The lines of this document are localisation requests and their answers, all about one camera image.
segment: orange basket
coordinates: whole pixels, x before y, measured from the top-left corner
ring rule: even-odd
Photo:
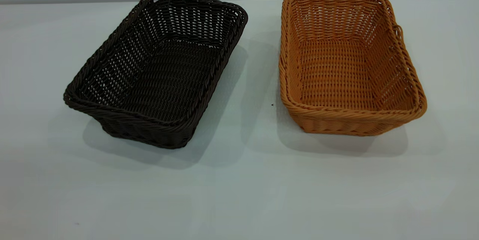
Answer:
[[[373,136],[426,112],[388,0],[284,0],[279,71],[309,133]]]

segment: woven pattern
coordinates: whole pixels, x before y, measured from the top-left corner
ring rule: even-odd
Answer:
[[[112,136],[183,147],[247,21],[218,0],[141,0],[68,85],[65,103]]]
[[[304,131],[378,135],[425,113],[388,0],[284,0],[281,21],[281,99]]]

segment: dark brown basket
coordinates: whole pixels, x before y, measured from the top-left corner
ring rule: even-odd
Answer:
[[[68,85],[111,136],[184,147],[248,21],[218,0],[141,0]]]

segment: table surface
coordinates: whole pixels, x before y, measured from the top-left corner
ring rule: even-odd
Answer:
[[[135,3],[0,6],[2,239],[478,239],[479,0],[390,1],[422,118],[302,132],[279,96],[282,0],[236,0],[250,20],[178,150],[110,137],[62,100]]]

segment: rectangular basket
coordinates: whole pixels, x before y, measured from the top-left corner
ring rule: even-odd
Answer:
[[[141,0],[65,90],[111,136],[184,147],[248,16],[218,0]]]
[[[378,135],[427,108],[388,0],[284,0],[279,70],[309,133]]]

